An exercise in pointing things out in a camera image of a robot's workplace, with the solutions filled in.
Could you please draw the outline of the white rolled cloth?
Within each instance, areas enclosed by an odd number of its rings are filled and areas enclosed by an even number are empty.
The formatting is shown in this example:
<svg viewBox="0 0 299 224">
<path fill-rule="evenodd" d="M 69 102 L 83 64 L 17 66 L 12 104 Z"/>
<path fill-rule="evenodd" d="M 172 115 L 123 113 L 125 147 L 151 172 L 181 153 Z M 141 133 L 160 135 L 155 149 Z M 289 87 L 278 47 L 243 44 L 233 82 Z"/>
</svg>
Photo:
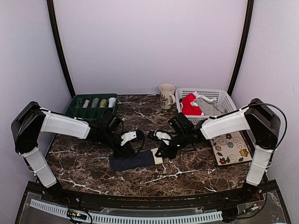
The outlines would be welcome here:
<svg viewBox="0 0 299 224">
<path fill-rule="evenodd" d="M 108 99 L 108 108 L 113 108 L 115 107 L 117 98 L 111 97 Z"/>
</svg>

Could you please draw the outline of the white plastic basket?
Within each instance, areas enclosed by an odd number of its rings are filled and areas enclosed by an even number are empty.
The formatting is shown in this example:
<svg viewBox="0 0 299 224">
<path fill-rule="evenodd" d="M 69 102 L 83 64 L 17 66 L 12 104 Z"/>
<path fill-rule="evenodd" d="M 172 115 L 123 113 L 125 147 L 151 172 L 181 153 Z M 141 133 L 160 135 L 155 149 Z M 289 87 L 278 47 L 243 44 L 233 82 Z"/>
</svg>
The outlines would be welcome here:
<svg viewBox="0 0 299 224">
<path fill-rule="evenodd" d="M 236 110 L 226 91 L 202 88 L 178 88 L 175 91 L 178 112 L 183 113 L 193 124 Z"/>
</svg>

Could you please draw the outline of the red underwear in basket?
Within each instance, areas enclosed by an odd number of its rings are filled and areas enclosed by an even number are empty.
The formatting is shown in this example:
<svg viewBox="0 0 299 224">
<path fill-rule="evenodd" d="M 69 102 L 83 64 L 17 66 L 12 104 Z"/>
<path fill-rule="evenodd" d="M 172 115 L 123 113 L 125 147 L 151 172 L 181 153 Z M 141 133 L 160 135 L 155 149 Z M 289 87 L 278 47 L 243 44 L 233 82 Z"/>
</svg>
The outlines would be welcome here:
<svg viewBox="0 0 299 224">
<path fill-rule="evenodd" d="M 188 116 L 201 116 L 203 115 L 202 110 L 195 105 L 192 105 L 192 102 L 196 99 L 196 96 L 193 93 L 188 94 L 185 98 L 182 99 L 182 113 Z"/>
</svg>

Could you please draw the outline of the floral square coaster tile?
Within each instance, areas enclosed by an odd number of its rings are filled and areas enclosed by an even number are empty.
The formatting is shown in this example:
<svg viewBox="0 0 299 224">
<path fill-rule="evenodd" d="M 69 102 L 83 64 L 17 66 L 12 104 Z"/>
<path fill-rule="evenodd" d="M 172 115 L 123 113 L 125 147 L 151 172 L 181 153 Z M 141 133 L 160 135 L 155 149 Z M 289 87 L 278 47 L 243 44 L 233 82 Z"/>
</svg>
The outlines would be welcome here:
<svg viewBox="0 0 299 224">
<path fill-rule="evenodd" d="M 252 156 L 241 132 L 220 135 L 210 140 L 218 166 L 251 162 Z"/>
</svg>

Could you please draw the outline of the small green circuit board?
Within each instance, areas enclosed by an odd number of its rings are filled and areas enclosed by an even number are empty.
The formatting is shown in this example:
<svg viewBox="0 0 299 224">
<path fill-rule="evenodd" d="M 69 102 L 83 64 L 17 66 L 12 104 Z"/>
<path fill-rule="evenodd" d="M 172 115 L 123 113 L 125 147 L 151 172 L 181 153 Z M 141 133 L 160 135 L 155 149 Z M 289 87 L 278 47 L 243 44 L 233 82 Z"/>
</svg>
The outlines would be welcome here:
<svg viewBox="0 0 299 224">
<path fill-rule="evenodd" d="M 82 221 L 83 222 L 88 218 L 88 215 L 86 215 L 85 213 L 82 213 L 81 211 L 77 211 L 77 210 L 67 210 L 66 215 L 71 221 Z"/>
</svg>

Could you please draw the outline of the black frame post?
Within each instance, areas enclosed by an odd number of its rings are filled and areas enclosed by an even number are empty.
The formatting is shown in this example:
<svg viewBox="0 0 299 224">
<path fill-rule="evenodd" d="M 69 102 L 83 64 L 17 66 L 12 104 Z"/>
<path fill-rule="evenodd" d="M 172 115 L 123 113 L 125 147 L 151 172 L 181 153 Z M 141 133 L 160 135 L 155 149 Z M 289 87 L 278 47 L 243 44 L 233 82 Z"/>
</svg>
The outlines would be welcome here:
<svg viewBox="0 0 299 224">
<path fill-rule="evenodd" d="M 74 97 L 76 95 L 73 83 L 71 81 L 71 76 L 69 74 L 69 70 L 67 67 L 66 59 L 64 56 L 64 50 L 63 46 L 61 43 L 61 38 L 60 38 L 60 33 L 58 29 L 58 23 L 57 23 L 57 17 L 56 17 L 56 12 L 55 12 L 55 6 L 54 6 L 54 1 L 53 0 L 47 0 L 47 7 L 48 7 L 48 14 L 49 14 L 49 19 L 50 19 L 50 24 L 51 24 L 51 29 L 52 29 L 52 34 L 54 38 L 54 43 L 56 46 L 56 51 L 58 55 L 58 59 L 61 65 L 61 69 L 63 72 L 64 80 L 66 82 L 68 92 L 71 97 Z"/>
<path fill-rule="evenodd" d="M 247 0 L 247 7 L 246 7 L 246 13 L 245 13 L 245 19 L 244 19 L 244 25 L 243 25 L 243 29 L 242 29 L 240 45 L 239 45 L 238 54 L 236 57 L 232 77 L 230 79 L 230 83 L 229 83 L 228 90 L 227 90 L 227 93 L 229 96 L 232 96 L 232 94 L 234 92 L 235 85 L 236 85 L 236 82 L 238 79 L 238 75 L 239 75 L 239 72 L 241 69 L 241 64 L 242 64 L 244 52 L 246 49 L 249 30 L 250 30 L 250 24 L 251 24 L 251 19 L 252 19 L 252 14 L 253 14 L 253 7 L 254 7 L 254 0 Z"/>
</svg>

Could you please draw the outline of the cream floral mug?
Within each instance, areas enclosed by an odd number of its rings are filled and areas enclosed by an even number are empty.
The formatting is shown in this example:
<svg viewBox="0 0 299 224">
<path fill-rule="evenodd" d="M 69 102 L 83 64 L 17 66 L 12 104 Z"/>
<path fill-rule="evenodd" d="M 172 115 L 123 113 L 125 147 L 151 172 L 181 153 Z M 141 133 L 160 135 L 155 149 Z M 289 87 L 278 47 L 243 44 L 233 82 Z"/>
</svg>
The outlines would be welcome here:
<svg viewBox="0 0 299 224">
<path fill-rule="evenodd" d="M 162 84 L 159 86 L 160 106 L 165 110 L 169 110 L 176 103 L 175 86 L 171 84 Z"/>
</svg>

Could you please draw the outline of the left black frame post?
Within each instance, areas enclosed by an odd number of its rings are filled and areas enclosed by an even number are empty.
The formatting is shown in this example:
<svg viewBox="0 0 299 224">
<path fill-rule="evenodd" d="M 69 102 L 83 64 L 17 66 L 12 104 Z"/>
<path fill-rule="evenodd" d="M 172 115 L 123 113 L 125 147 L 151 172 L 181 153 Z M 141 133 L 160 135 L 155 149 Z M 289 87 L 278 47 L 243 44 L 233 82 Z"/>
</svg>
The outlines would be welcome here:
<svg viewBox="0 0 299 224">
<path fill-rule="evenodd" d="M 58 59 L 61 65 L 61 69 L 63 72 L 64 80 L 66 82 L 68 92 L 71 97 L 74 97 L 76 95 L 73 83 L 71 81 L 71 76 L 69 74 L 69 70 L 67 67 L 66 59 L 64 56 L 64 50 L 63 46 L 61 43 L 61 38 L 60 38 L 60 33 L 58 29 L 58 23 L 57 23 L 57 17 L 56 17 L 56 12 L 55 12 L 55 6 L 54 6 L 54 1 L 53 0 L 47 0 L 47 7 L 48 7 L 48 14 L 49 14 L 49 19 L 50 19 L 50 24 L 51 24 L 51 29 L 52 29 L 52 34 L 54 38 L 54 43 L 56 46 L 56 51 L 58 55 Z"/>
</svg>

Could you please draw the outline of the grey-green rolled cloth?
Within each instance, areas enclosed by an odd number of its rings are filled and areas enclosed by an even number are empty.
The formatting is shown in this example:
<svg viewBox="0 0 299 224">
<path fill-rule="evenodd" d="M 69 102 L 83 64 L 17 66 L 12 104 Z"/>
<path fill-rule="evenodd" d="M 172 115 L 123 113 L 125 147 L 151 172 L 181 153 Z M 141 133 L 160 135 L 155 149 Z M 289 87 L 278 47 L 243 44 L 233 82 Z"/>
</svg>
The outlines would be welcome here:
<svg viewBox="0 0 299 224">
<path fill-rule="evenodd" d="M 99 102 L 99 98 L 94 98 L 94 99 L 92 100 L 91 108 L 95 108 L 95 107 L 97 107 L 98 102 Z"/>
</svg>

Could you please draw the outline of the black front rail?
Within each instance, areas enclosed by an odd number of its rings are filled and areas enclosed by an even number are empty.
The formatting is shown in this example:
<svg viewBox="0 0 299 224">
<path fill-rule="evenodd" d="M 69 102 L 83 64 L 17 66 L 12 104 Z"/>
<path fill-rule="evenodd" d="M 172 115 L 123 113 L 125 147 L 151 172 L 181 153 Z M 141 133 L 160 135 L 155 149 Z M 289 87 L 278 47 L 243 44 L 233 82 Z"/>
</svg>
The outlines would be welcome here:
<svg viewBox="0 0 299 224">
<path fill-rule="evenodd" d="M 100 211 L 105 207 L 127 210 L 174 210 L 191 207 L 203 207 L 206 210 L 233 210 L 242 203 L 258 201 L 255 196 L 245 196 L 242 188 L 216 193 L 169 197 L 108 196 L 63 189 L 62 197 L 54 200 L 49 193 L 45 193 L 40 184 L 29 181 L 23 196 L 27 197 L 29 193 L 33 193 L 37 195 L 37 198 L 47 202 L 70 206 L 74 209 L 94 211 Z"/>
</svg>

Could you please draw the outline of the patterned dark rolled cloth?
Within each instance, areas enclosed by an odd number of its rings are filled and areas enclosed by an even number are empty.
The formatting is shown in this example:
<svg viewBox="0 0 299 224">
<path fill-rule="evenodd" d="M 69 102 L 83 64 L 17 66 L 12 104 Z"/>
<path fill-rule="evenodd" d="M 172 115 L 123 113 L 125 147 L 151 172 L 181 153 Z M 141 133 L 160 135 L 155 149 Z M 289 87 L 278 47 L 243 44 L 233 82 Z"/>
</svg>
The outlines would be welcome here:
<svg viewBox="0 0 299 224">
<path fill-rule="evenodd" d="M 79 108 L 83 99 L 84 99 L 83 97 L 77 98 L 77 100 L 75 101 L 75 104 L 74 104 L 74 108 Z"/>
</svg>

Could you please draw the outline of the green divided organizer tray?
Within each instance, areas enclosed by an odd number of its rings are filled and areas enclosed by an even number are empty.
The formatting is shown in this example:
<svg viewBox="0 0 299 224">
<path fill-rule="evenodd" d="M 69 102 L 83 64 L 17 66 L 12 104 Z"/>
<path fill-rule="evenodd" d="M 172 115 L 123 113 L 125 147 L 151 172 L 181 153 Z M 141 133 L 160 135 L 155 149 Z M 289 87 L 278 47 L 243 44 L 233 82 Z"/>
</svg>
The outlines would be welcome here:
<svg viewBox="0 0 299 224">
<path fill-rule="evenodd" d="M 107 112 L 117 113 L 116 93 L 75 95 L 65 115 L 88 120 L 101 119 Z"/>
</svg>

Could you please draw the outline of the olive rolled cloth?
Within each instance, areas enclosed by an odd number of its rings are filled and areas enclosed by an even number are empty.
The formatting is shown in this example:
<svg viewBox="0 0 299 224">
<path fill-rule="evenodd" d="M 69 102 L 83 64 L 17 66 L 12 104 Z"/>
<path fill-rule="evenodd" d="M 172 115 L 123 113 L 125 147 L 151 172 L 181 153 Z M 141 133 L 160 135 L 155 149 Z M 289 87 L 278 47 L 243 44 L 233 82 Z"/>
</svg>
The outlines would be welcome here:
<svg viewBox="0 0 299 224">
<path fill-rule="evenodd" d="M 107 99 L 102 99 L 99 108 L 105 108 L 107 106 Z"/>
</svg>

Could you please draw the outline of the grey underwear in basket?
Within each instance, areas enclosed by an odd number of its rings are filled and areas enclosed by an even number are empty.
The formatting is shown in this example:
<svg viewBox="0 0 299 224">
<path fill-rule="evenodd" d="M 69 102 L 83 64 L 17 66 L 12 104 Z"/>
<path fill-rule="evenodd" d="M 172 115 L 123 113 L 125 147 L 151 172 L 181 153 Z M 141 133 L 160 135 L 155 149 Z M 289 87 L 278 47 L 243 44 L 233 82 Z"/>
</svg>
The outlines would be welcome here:
<svg viewBox="0 0 299 224">
<path fill-rule="evenodd" d="M 208 98 L 197 91 L 193 92 L 193 94 L 196 96 L 196 99 L 192 102 L 192 105 L 198 106 L 202 110 L 203 116 L 220 116 L 228 113 L 227 109 L 218 106 L 215 98 Z"/>
</svg>

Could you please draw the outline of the pink rolled cloth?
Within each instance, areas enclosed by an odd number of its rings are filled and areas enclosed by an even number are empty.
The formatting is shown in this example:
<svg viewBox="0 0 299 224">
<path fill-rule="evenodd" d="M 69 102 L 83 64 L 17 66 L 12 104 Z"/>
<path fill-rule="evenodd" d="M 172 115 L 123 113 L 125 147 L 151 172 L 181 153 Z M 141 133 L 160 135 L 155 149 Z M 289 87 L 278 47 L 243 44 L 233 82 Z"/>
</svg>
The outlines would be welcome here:
<svg viewBox="0 0 299 224">
<path fill-rule="evenodd" d="M 83 104 L 83 108 L 87 108 L 88 107 L 88 105 L 89 105 L 89 103 L 90 103 L 90 100 L 85 100 L 85 102 L 84 102 L 84 104 Z"/>
</svg>

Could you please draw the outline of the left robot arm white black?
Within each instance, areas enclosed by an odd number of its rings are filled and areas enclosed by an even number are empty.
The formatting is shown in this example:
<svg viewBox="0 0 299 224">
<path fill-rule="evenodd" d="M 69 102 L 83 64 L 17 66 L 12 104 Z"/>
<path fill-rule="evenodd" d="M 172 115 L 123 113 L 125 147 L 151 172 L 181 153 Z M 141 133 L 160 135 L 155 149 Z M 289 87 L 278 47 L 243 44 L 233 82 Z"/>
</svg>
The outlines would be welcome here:
<svg viewBox="0 0 299 224">
<path fill-rule="evenodd" d="M 71 117 L 41 107 L 36 101 L 29 102 L 11 123 L 15 152 L 22 156 L 55 203 L 63 203 L 66 193 L 46 161 L 46 153 L 39 145 L 48 135 L 73 137 L 79 140 L 100 143 L 110 147 L 114 157 L 135 156 L 138 150 L 132 147 L 137 131 L 117 134 L 116 129 L 123 121 L 112 112 L 104 113 L 97 120 Z"/>
</svg>

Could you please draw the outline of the navy underwear cream waistband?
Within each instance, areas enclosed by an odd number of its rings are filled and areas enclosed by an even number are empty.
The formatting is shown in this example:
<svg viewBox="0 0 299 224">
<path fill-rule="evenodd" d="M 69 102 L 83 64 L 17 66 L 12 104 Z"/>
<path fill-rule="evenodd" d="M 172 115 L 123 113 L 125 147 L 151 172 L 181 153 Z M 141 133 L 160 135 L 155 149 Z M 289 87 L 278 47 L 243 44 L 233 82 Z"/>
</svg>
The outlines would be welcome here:
<svg viewBox="0 0 299 224">
<path fill-rule="evenodd" d="M 109 165 L 114 171 L 125 171 L 129 169 L 159 165 L 163 163 L 162 157 L 156 157 L 157 148 L 139 152 L 133 157 L 109 157 Z"/>
</svg>

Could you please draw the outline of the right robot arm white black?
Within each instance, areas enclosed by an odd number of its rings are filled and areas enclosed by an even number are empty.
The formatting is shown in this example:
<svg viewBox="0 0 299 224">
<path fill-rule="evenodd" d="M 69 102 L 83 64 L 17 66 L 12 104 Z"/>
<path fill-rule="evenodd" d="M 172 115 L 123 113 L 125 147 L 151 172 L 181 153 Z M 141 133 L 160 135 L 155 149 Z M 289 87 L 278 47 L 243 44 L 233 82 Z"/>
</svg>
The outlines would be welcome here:
<svg viewBox="0 0 299 224">
<path fill-rule="evenodd" d="M 271 166 L 272 157 L 283 140 L 283 137 L 279 136 L 281 120 L 273 108 L 279 109 L 254 98 L 240 109 L 216 117 L 210 116 L 195 125 L 180 112 L 168 121 L 173 133 L 156 130 L 148 136 L 162 141 L 156 157 L 174 159 L 177 152 L 188 145 L 233 132 L 250 131 L 255 140 L 254 155 L 245 183 L 238 193 L 238 199 L 247 203 L 256 196 L 258 185 Z"/>
</svg>

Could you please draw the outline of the right black frame post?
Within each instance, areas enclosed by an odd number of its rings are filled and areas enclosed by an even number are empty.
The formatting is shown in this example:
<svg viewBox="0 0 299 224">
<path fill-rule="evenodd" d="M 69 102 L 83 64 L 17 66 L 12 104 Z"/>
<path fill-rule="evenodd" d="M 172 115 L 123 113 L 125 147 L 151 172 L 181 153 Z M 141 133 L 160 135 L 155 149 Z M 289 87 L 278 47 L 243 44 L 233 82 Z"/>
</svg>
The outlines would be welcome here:
<svg viewBox="0 0 299 224">
<path fill-rule="evenodd" d="M 247 7 L 246 7 L 246 13 L 245 13 L 245 19 L 244 19 L 244 25 L 243 25 L 243 29 L 242 29 L 240 45 L 239 45 L 238 54 L 236 57 L 232 77 L 230 79 L 230 83 L 229 83 L 228 90 L 227 90 L 227 93 L 229 96 L 232 96 L 232 94 L 234 92 L 235 85 L 236 85 L 236 82 L 238 79 L 238 75 L 239 75 L 239 72 L 241 69 L 241 64 L 242 64 L 244 52 L 246 49 L 249 30 L 250 30 L 250 24 L 251 24 L 251 19 L 252 19 L 252 14 L 253 14 L 253 7 L 254 7 L 254 0 L 247 0 Z"/>
</svg>

